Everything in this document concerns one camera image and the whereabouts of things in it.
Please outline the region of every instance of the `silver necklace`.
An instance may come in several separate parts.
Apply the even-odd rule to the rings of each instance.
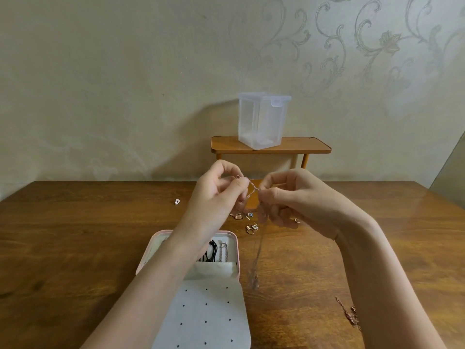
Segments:
[[[223,249],[225,249],[225,262],[228,262],[228,244],[223,241],[219,242],[219,261],[223,259]]]

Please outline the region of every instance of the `black cord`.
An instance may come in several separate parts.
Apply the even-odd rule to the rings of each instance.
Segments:
[[[205,254],[202,256],[202,258],[199,258],[198,262],[215,262],[216,252],[218,251],[218,245],[213,240],[210,240],[208,244],[213,248],[212,256],[210,258],[208,257],[207,250],[205,251]]]

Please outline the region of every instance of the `shelf leg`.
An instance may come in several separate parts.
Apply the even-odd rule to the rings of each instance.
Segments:
[[[302,158],[302,165],[300,167],[302,169],[305,169],[307,167],[307,162],[308,162],[308,154],[304,154],[304,158]]]

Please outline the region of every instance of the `forearm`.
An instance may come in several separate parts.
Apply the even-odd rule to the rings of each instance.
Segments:
[[[194,262],[195,248],[173,233],[83,345],[83,349],[151,348],[171,300]]]
[[[365,346],[445,348],[375,220],[366,216],[343,229],[336,243]]]

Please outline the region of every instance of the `hand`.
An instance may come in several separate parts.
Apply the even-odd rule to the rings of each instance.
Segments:
[[[294,218],[298,218],[332,240],[345,223],[369,218],[351,200],[306,169],[270,173],[260,189],[261,214],[267,214],[272,222],[297,228]]]
[[[187,211],[173,235],[182,234],[201,256],[231,210],[245,199],[248,186],[249,180],[237,165],[217,160],[197,181]]]

